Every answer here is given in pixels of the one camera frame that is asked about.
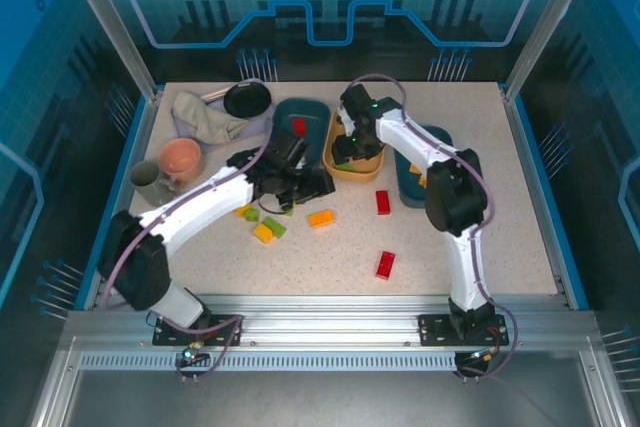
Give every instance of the table surface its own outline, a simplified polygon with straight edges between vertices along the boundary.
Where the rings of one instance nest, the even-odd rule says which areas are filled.
[[[177,93],[205,94],[228,86],[219,83],[169,83],[146,151],[156,158],[176,137],[171,106]],[[274,103],[288,97],[313,98],[331,109],[345,82],[281,82],[267,84]],[[553,294],[557,292],[540,229],[524,180],[500,91],[495,83],[403,84],[407,110],[420,124],[437,125],[453,137],[458,149],[473,148],[496,199],[496,218],[482,234],[485,277],[490,292]],[[368,84],[373,98],[399,98],[391,84]],[[209,178],[239,150],[258,146],[262,135],[237,141],[205,155],[203,174],[188,188]],[[370,183],[335,181],[336,191],[278,216],[288,230],[265,245],[252,235],[255,223],[233,213],[192,237],[170,259],[172,278],[198,294],[243,295],[428,295],[450,288],[449,262],[443,234],[422,209],[405,207],[398,196],[393,150]],[[376,190],[388,190],[391,215],[378,216]],[[263,200],[277,209],[275,198]],[[151,207],[136,193],[131,212]],[[336,221],[312,229],[309,214],[331,209]],[[262,213],[261,219],[268,214]],[[375,277],[382,252],[396,254],[389,280]]]

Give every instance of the cup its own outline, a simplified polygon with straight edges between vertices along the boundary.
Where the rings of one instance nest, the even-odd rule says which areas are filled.
[[[153,160],[145,160],[133,166],[129,181],[150,205],[159,207],[175,199],[178,186],[164,177],[160,167]]]
[[[158,164],[171,180],[184,185],[204,170],[204,158],[198,143],[191,139],[174,139],[158,154]]]

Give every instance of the gray cloth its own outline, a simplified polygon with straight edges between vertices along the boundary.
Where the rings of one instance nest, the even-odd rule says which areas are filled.
[[[189,127],[191,136],[212,145],[235,139],[249,125],[246,119],[207,107],[204,100],[191,92],[178,92],[173,115]]]

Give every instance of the gray cup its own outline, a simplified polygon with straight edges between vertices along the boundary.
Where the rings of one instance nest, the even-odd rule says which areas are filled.
[[[153,160],[145,160],[133,166],[129,181],[149,204],[159,207],[175,199],[178,186],[164,177]]]

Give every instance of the red block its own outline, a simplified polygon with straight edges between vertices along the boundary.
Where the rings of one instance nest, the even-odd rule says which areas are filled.
[[[307,135],[307,124],[304,122],[304,119],[293,120],[293,131],[300,137]]]
[[[382,252],[382,258],[380,258],[380,263],[378,264],[376,277],[380,277],[384,280],[389,280],[389,275],[391,275],[391,267],[393,267],[393,260],[395,258],[396,254],[392,254],[391,252],[387,252],[386,250]]]
[[[378,215],[389,215],[391,213],[389,192],[386,190],[376,191],[376,202],[378,202]]]

